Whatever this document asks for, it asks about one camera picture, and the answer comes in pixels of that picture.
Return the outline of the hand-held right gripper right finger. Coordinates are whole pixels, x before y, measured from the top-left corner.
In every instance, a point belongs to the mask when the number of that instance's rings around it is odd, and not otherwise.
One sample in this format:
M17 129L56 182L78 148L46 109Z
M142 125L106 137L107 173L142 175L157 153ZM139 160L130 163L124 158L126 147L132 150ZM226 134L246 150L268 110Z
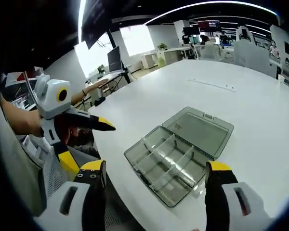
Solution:
M205 189L207 231L264 231L272 222L262 198L222 162L206 163Z

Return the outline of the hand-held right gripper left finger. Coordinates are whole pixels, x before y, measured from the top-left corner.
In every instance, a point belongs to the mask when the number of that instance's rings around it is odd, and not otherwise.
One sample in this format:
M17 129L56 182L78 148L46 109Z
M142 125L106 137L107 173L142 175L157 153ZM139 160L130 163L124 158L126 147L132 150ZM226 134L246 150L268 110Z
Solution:
M106 161L88 162L52 194L34 220L44 231L104 231L105 188Z

